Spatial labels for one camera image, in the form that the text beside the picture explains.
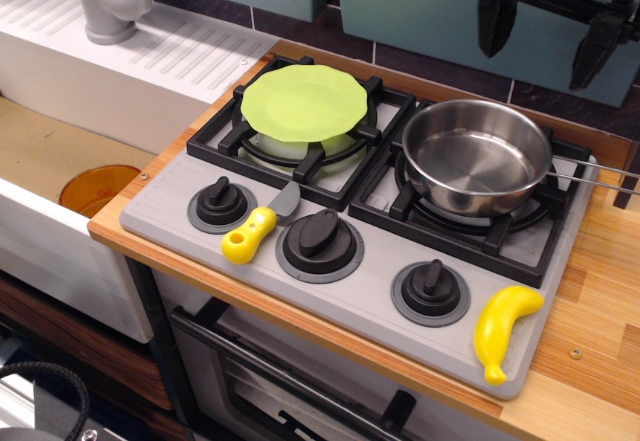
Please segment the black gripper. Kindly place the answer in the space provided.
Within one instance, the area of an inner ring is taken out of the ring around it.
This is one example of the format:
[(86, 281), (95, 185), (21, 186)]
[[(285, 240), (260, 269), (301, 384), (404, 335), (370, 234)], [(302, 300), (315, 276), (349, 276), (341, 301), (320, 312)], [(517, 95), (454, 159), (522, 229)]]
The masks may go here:
[(574, 56), (571, 91), (589, 86), (618, 41), (639, 39), (639, 0), (478, 0), (478, 43), (487, 57), (495, 56), (509, 40), (520, 3), (589, 24)]

